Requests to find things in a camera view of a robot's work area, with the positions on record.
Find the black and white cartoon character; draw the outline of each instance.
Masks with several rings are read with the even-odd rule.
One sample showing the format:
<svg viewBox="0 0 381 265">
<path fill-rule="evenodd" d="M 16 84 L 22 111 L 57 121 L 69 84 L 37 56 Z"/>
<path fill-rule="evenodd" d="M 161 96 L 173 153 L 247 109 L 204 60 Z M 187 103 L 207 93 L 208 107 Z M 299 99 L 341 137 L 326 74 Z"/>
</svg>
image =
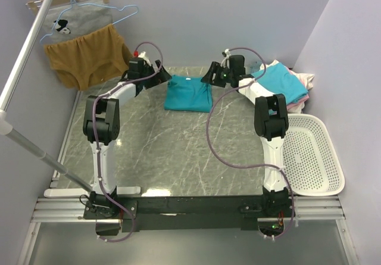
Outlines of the black and white cartoon character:
<svg viewBox="0 0 381 265">
<path fill-rule="evenodd" d="M 69 28 L 66 28 L 68 21 L 67 20 L 58 20 L 58 23 L 54 26 L 55 30 L 62 34 L 70 34 L 71 31 Z"/>
</svg>

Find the gray floor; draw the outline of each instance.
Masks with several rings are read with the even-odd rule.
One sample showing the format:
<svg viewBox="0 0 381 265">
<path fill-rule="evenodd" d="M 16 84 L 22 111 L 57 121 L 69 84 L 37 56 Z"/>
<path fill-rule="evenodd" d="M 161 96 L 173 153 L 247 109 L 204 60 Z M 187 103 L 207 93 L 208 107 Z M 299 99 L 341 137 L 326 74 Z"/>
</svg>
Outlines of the gray floor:
<svg viewBox="0 0 381 265">
<path fill-rule="evenodd" d="M 168 72 L 203 76 L 207 68 L 171 68 Z M 73 119 L 64 165 L 85 181 L 93 182 L 89 142 L 82 133 L 88 95 L 111 89 L 117 79 L 83 93 Z M 118 186 L 141 186 L 145 195 L 261 194 L 263 169 L 236 170 L 219 162 L 205 138 L 207 113 L 164 110 L 167 85 L 140 93 L 120 108 L 120 136 L 115 146 Z M 213 87 L 214 101 L 224 91 Z M 241 94 L 231 93 L 215 110 L 210 126 L 218 153 L 236 164 L 263 162 L 263 149 L 254 132 L 254 106 Z M 76 188 L 60 177 L 58 188 Z"/>
<path fill-rule="evenodd" d="M 105 244 L 87 223 L 43 223 L 30 264 L 346 265 L 335 221 L 300 221 L 275 243 L 237 229 L 156 230 Z"/>
</svg>

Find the teal t-shirt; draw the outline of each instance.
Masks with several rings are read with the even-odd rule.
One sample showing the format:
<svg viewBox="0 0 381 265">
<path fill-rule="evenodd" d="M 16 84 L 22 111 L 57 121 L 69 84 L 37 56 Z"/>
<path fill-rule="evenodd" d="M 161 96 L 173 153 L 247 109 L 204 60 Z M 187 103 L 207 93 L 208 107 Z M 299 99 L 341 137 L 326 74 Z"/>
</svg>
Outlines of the teal t-shirt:
<svg viewBox="0 0 381 265">
<path fill-rule="evenodd" d="M 211 86 L 201 77 L 173 75 L 168 82 L 165 110 L 209 112 L 212 104 Z"/>
</svg>

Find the brown underwear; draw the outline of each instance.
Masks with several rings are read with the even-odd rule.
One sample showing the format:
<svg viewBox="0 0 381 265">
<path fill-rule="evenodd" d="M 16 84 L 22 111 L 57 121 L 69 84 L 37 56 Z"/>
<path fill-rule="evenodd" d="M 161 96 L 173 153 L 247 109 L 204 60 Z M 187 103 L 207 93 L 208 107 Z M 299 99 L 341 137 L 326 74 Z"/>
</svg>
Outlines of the brown underwear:
<svg viewBox="0 0 381 265">
<path fill-rule="evenodd" d="M 88 35 L 43 47 L 51 68 L 64 86 L 80 91 L 122 76 L 132 57 L 112 24 Z"/>
</svg>

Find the plastic basket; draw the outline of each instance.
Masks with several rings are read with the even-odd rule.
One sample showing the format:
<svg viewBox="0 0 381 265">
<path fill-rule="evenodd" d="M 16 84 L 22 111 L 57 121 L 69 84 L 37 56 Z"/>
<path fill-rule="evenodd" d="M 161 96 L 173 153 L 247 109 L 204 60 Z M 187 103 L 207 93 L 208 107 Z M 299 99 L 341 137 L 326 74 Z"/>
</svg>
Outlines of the plastic basket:
<svg viewBox="0 0 381 265">
<path fill-rule="evenodd" d="M 308 114 L 289 114 L 284 164 L 292 190 L 298 195 L 337 195 L 344 175 L 324 123 Z"/>
</svg>

